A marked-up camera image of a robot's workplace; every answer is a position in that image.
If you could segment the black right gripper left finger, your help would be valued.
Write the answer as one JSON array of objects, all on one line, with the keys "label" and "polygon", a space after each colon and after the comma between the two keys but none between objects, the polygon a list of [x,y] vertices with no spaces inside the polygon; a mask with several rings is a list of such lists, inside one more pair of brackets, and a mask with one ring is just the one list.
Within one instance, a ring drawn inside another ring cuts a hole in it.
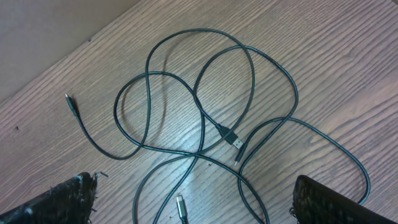
[{"label": "black right gripper left finger", "polygon": [[82,172],[50,190],[1,214],[1,224],[91,223],[97,196],[98,176]]}]

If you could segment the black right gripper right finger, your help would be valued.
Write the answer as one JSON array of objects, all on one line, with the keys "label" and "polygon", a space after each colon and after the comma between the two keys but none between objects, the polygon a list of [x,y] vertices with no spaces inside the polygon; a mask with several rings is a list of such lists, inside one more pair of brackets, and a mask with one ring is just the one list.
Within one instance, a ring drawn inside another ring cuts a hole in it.
[{"label": "black right gripper right finger", "polygon": [[396,224],[306,175],[297,177],[290,212],[299,224]]}]

